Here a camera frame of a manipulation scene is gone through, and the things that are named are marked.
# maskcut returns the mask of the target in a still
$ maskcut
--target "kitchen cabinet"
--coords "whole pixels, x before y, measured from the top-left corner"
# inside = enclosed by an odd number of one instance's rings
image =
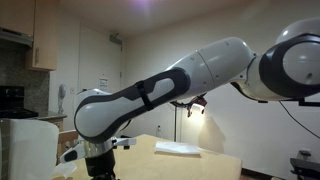
[[[44,112],[39,112],[39,116],[35,117],[35,119],[52,123],[58,127],[59,132],[62,132],[63,131],[63,119],[66,117],[67,117],[67,115],[65,115],[65,114],[59,114],[59,113],[55,113],[55,112],[51,112],[51,111],[44,111]]]
[[[33,47],[26,54],[26,68],[56,69],[58,0],[36,0]]]
[[[35,0],[0,0],[0,27],[33,35]]]
[[[59,132],[63,131],[63,118],[55,118],[55,119],[50,119],[48,122],[56,125],[59,129]]]

